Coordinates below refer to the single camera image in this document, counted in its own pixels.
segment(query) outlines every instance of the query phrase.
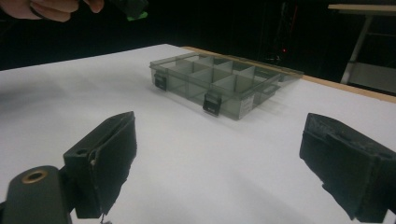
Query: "gray plastic box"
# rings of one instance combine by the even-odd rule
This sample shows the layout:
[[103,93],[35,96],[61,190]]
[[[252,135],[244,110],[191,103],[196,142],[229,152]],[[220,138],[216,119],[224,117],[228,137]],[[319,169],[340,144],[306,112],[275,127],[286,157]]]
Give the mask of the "gray plastic box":
[[152,83],[213,115],[241,119],[279,88],[283,73],[202,53],[150,63]]

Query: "white tabletop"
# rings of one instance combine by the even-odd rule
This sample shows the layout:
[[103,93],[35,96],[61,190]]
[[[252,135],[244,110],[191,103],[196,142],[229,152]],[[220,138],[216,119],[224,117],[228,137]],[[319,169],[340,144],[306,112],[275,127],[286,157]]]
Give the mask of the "white tabletop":
[[[300,79],[241,120],[215,118],[151,83],[149,62],[186,52],[160,45],[0,72],[0,201],[15,175],[61,168],[89,131],[133,110],[137,157],[106,218],[113,224],[359,223],[299,158],[306,115],[394,150],[396,104]],[[388,212],[385,223],[394,220]]]

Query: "box latch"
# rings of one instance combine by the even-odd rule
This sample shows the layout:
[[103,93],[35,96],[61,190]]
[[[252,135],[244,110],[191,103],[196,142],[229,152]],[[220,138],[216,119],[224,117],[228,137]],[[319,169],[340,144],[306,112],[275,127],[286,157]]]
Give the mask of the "box latch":
[[166,77],[156,73],[154,74],[154,84],[156,87],[160,88],[161,90],[166,91]]
[[203,109],[213,115],[218,116],[221,108],[221,94],[209,91],[205,94]]

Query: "dark floor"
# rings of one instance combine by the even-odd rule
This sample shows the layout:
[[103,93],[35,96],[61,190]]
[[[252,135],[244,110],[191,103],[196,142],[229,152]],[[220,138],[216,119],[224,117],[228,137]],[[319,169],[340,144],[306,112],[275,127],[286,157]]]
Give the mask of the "dark floor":
[[[81,4],[65,23],[18,21],[10,26],[0,39],[0,70],[167,43],[275,63],[338,82],[364,23],[363,16],[327,9],[341,2],[151,0],[148,17],[132,22],[108,2],[99,14]],[[378,18],[372,27],[371,33],[388,35],[369,35],[360,61],[396,67],[396,38],[391,37],[396,19]]]

